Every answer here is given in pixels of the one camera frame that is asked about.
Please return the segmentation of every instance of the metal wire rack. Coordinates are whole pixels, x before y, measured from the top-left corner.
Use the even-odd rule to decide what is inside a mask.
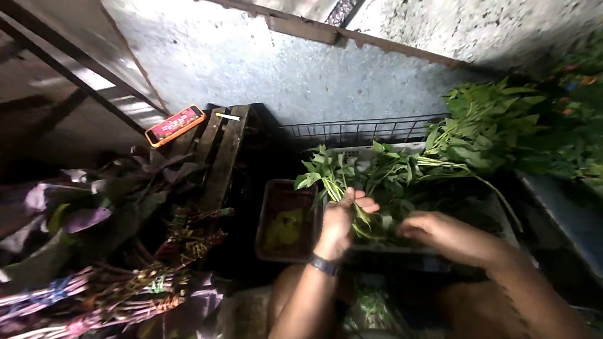
[[[293,141],[295,147],[309,148],[318,144],[327,147],[352,147],[370,145],[374,141],[395,144],[418,142],[426,137],[424,125],[445,118],[446,114],[405,116],[348,121],[319,122],[314,124],[284,125],[280,128]]]

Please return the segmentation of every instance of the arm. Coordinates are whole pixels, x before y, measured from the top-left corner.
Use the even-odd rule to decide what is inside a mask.
[[[354,202],[369,213],[379,209],[379,205],[373,199],[365,197],[364,192],[348,188],[339,203],[331,201],[327,205],[323,230],[314,254],[328,261],[341,260],[351,245],[350,207]],[[325,334],[334,313],[339,279],[328,276],[311,265],[306,265],[301,276],[293,295],[272,327],[269,339],[310,339]]]
[[[505,241],[439,212],[411,212],[397,234],[434,247],[452,261],[485,269],[508,295],[532,338],[589,337],[578,313]]]

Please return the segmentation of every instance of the watch strap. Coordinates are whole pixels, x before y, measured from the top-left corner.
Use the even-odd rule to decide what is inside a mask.
[[[314,266],[317,270],[331,277],[338,277],[341,274],[341,267],[332,261],[321,258],[316,254],[312,254],[310,265]]]

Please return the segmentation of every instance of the concrete floor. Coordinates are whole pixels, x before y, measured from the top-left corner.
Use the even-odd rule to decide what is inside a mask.
[[[366,0],[347,29],[540,77],[602,23],[602,0]]]

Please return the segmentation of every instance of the mobile phone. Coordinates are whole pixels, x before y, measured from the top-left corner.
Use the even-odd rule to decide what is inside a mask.
[[[145,136],[151,146],[159,147],[200,124],[206,118],[207,115],[197,105],[191,105],[146,130]]]

